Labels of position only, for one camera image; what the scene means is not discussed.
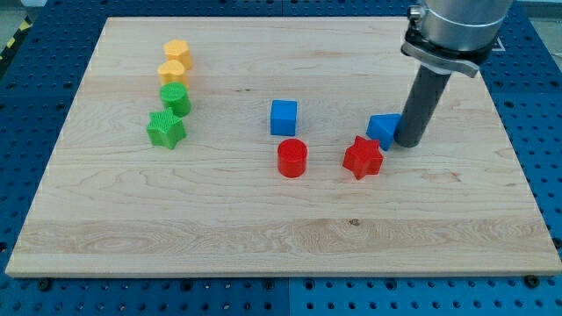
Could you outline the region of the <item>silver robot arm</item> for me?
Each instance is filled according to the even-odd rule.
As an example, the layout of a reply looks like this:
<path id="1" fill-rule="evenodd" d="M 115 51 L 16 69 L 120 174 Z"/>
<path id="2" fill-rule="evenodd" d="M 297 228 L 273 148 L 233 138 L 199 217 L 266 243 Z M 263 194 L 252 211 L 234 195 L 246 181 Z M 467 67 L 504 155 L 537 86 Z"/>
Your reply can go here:
<path id="1" fill-rule="evenodd" d="M 400 50 L 439 75 L 474 77 L 491 53 L 512 0 L 419 0 L 407 9 Z"/>

